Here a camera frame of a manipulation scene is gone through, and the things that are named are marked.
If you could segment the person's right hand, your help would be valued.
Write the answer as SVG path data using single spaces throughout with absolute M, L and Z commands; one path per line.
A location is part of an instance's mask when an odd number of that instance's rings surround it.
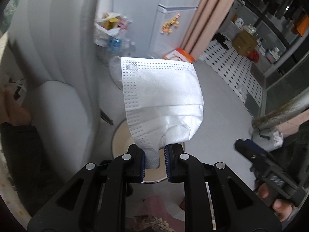
M 259 186 L 258 196 L 266 203 L 269 203 L 271 201 L 270 195 L 271 195 L 270 190 L 265 183 Z M 277 218 L 281 222 L 287 220 L 292 214 L 293 211 L 292 204 L 287 202 L 286 200 L 276 199 L 271 204 L 272 204 L 270 206 L 271 209 L 273 209 L 273 211 L 276 213 Z

